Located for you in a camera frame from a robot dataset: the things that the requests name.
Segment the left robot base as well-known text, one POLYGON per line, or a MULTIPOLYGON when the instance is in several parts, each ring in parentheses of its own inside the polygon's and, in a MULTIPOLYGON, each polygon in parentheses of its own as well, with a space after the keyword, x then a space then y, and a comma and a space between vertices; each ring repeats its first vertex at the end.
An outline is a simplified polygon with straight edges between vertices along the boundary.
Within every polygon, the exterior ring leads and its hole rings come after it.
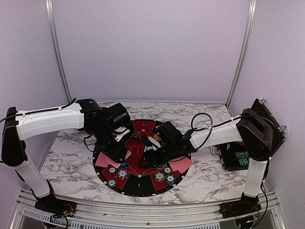
POLYGON ((36 197, 35 208, 47 211, 55 217, 72 217, 75 213, 76 203, 73 201, 63 200, 55 196, 46 196, 43 198, 36 197))

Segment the red playing card deck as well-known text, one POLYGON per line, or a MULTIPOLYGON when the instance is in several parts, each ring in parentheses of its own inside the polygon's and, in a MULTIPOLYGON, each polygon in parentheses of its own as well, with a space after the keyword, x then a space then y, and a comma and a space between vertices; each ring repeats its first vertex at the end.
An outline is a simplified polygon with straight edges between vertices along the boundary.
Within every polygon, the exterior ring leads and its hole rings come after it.
POLYGON ((127 153, 126 153, 126 156, 125 156, 125 160, 126 160, 131 154, 132 154, 131 151, 128 150, 127 153))

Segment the blue small blind button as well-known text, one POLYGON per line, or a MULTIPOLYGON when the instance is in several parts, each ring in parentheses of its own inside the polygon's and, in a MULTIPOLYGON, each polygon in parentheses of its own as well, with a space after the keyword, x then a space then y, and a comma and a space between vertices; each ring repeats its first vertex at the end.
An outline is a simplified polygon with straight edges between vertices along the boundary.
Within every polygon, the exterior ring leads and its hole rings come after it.
POLYGON ((124 162, 123 164, 120 165, 120 168, 125 168, 128 166, 128 162, 124 162))

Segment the red brown poker chip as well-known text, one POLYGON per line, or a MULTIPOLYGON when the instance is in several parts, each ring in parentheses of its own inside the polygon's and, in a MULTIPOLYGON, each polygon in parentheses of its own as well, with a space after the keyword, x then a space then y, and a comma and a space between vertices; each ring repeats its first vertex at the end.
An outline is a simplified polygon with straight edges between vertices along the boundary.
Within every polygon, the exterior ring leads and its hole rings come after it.
POLYGON ((110 167, 110 168, 108 169, 109 174, 115 174, 116 171, 117 171, 117 169, 114 168, 114 167, 110 167))
POLYGON ((170 167, 165 167, 165 168, 164 168, 164 172, 165 172, 166 174, 170 174, 170 173, 172 172, 172 170, 171 170, 170 167))

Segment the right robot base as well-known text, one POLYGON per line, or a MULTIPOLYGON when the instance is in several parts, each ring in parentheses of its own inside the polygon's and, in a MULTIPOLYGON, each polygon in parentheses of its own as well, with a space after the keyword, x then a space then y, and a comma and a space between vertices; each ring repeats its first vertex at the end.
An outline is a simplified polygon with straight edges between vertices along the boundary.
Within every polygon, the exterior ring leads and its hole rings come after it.
POLYGON ((257 220, 262 209, 259 198, 242 196, 240 200, 220 204, 219 213, 224 219, 234 217, 235 224, 240 229, 249 229, 257 220))

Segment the single red playing card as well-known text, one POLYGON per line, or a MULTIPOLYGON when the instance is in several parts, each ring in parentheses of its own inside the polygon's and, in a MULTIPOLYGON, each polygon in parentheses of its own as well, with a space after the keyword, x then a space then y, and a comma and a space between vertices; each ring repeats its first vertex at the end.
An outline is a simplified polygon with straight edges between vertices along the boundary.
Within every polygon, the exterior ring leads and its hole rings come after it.
POLYGON ((98 167, 108 167, 111 165, 114 168, 118 168, 120 164, 114 162, 112 159, 107 157, 104 153, 99 153, 99 156, 97 157, 97 160, 95 162, 95 166, 98 167))

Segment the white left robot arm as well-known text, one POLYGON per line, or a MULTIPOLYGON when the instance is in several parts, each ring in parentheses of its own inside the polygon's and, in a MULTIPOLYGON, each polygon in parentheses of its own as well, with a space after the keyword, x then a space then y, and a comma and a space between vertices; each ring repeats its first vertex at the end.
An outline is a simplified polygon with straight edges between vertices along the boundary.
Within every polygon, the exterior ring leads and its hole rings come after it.
POLYGON ((123 163, 127 157, 122 138, 131 131, 131 119, 121 103, 101 107, 93 99, 73 99, 66 105, 39 110, 11 107, 1 122, 3 163, 15 170, 49 212, 57 212, 60 201, 53 196, 52 186, 40 173, 36 160, 27 154, 28 140, 50 144, 59 131, 84 130, 96 139, 95 147, 114 162, 123 163))

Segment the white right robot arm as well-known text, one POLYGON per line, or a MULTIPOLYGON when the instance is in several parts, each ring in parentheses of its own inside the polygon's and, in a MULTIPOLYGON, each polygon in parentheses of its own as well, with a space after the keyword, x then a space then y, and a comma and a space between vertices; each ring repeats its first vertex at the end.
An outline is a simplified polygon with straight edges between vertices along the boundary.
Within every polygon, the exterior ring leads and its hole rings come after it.
POLYGON ((211 124, 208 128, 191 127, 184 134, 171 122, 165 122, 156 129, 156 133, 164 144, 157 146, 144 137, 143 142, 151 149, 143 153, 139 162, 141 167, 163 165, 210 146, 243 143, 249 155, 249 166, 244 197, 236 203, 236 210, 241 214, 254 207, 253 198, 259 193, 268 161, 282 141, 279 126, 273 117, 260 116, 252 109, 245 109, 241 115, 221 124, 211 124))

